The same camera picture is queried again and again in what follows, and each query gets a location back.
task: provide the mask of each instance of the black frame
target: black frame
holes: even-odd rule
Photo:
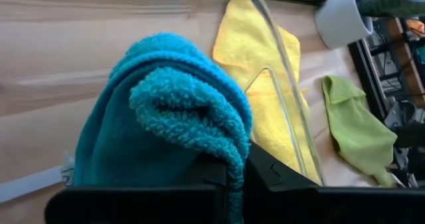
[[[304,3],[306,5],[320,6],[325,0],[288,0]],[[388,114],[388,106],[385,102],[385,95],[382,92],[379,77],[372,66],[372,58],[369,48],[362,39],[348,45],[351,58],[363,90],[366,93],[367,102],[371,113],[379,120],[383,121]]]

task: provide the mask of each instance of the lime green rag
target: lime green rag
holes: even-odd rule
[[[350,80],[326,76],[322,88],[339,155],[382,186],[393,186],[394,179],[385,167],[392,161],[392,145],[397,135],[366,109],[366,94]]]

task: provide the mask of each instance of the folded towel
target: folded towel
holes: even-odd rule
[[[164,186],[206,152],[228,162],[228,216],[240,223],[251,126],[216,64],[177,35],[153,35],[113,69],[78,141],[74,185]]]
[[[299,41],[284,29],[278,27],[285,43],[288,60],[294,76],[299,78]],[[278,80],[286,100],[294,100],[290,84],[276,42],[261,14],[251,0],[230,0],[221,21],[212,52],[215,61],[223,67],[242,89],[246,89],[250,79],[270,65],[278,75]],[[302,154],[300,165],[291,141],[286,119],[282,113],[272,77],[267,70],[261,72],[252,86],[246,91],[254,117],[253,134],[256,143],[277,160],[301,173],[304,166],[308,178],[321,183],[313,154],[307,145],[298,108],[293,104],[288,112],[292,117],[292,127],[297,132],[297,140]],[[307,102],[303,99],[305,111]]]
[[[396,134],[366,109],[366,94],[350,80],[326,76],[322,88],[339,154],[359,171],[375,177],[382,186],[392,186],[394,180],[385,167],[392,162]]]

